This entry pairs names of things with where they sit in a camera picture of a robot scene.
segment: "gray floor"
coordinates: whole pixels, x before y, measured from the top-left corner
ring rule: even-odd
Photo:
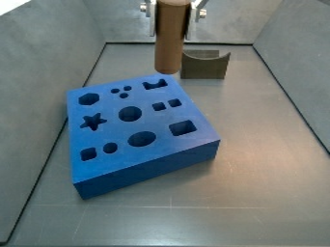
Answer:
[[[232,52],[224,80],[179,80],[222,135],[215,159],[83,201],[65,129],[10,244],[330,245],[327,152],[252,47],[194,47]],[[89,85],[153,73],[152,52],[108,45]]]

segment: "circular hole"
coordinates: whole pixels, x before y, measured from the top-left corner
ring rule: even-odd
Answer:
[[[119,112],[119,118],[124,122],[133,122],[136,121],[141,116],[141,111],[135,106],[128,106],[123,108]]]
[[[112,90],[111,90],[111,93],[112,93],[112,94],[116,94],[119,91],[120,91],[119,89],[112,89]]]
[[[131,90],[131,86],[124,86],[124,90],[129,91]]]
[[[128,97],[128,94],[127,93],[121,93],[120,94],[120,98],[127,98]]]
[[[128,144],[133,147],[144,147],[152,144],[156,140],[156,134],[149,131],[141,131],[135,133],[128,138]]]
[[[113,153],[117,150],[117,145],[115,143],[108,143],[103,147],[105,153]]]

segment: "rectangular hole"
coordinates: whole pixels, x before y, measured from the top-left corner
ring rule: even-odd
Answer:
[[[179,123],[173,123],[168,126],[168,128],[173,136],[186,135],[198,130],[190,120],[179,122]]]
[[[148,82],[143,82],[143,87],[145,90],[151,90],[151,89],[157,89],[157,88],[161,88],[161,87],[165,87],[167,86],[167,83],[163,79],[159,80],[157,83],[155,84],[151,84]]]

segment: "square hole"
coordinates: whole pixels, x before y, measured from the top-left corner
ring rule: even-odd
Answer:
[[[152,104],[152,107],[156,112],[165,110],[165,105],[161,102]]]
[[[168,101],[168,104],[169,104],[171,107],[177,107],[177,106],[181,105],[180,100],[179,100],[177,98],[169,100],[169,101]]]

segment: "small circular hole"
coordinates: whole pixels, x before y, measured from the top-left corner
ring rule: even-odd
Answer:
[[[112,94],[116,94],[119,91],[120,91],[119,89],[112,89],[112,90],[111,90],[111,93],[112,93]]]
[[[119,118],[124,122],[133,122],[136,121],[141,116],[141,111],[135,106],[128,106],[123,108],[119,112]]]
[[[128,97],[128,94],[127,93],[121,93],[120,94],[120,98],[127,98]]]
[[[119,147],[117,147],[117,145],[115,143],[108,143],[108,144],[104,145],[103,151],[105,153],[113,153],[117,150],[117,148]]]
[[[129,91],[131,90],[131,86],[124,86],[124,90]]]

